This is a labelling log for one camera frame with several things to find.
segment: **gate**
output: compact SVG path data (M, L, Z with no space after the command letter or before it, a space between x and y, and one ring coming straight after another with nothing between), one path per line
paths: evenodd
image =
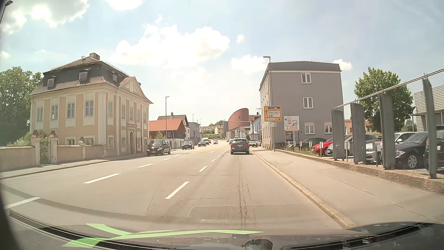
M51 143L48 141L40 142L40 163L41 164L51 163Z

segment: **orange roof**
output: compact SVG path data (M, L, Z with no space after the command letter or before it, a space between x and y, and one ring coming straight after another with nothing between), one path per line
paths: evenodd
M182 119L167 120L167 130L178 130ZM150 121L150 131L165 131L165 120Z

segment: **asphalt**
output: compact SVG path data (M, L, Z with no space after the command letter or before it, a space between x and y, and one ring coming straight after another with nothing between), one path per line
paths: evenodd
M341 228L255 155L230 155L225 141L0 184L7 210L54 226L102 223L139 232Z

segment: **advertisement poster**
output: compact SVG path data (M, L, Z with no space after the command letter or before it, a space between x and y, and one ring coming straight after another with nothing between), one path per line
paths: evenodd
M299 131L299 116L284 116L285 131Z

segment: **yellow direction sign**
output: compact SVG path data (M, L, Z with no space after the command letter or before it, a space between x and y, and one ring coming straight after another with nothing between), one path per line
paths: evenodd
M264 115L265 115L265 121L282 121L282 107L265 106Z

